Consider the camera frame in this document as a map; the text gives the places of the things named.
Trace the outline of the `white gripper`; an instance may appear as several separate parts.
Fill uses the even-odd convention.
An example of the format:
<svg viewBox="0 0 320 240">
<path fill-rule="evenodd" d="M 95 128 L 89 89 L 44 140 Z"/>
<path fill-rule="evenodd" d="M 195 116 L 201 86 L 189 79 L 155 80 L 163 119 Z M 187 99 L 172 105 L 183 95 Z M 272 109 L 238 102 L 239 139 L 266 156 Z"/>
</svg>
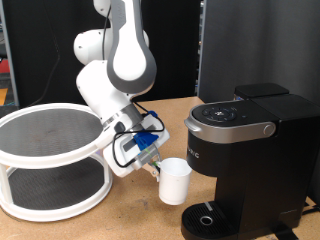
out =
<svg viewBox="0 0 320 240">
<path fill-rule="evenodd" d="M 148 114 L 135 130 L 116 134 L 103 150 L 103 156 L 118 177 L 143 167 L 159 182 L 160 172 L 150 164 L 163 161 L 159 148 L 169 138 L 162 120 L 155 114 Z"/>
</svg>

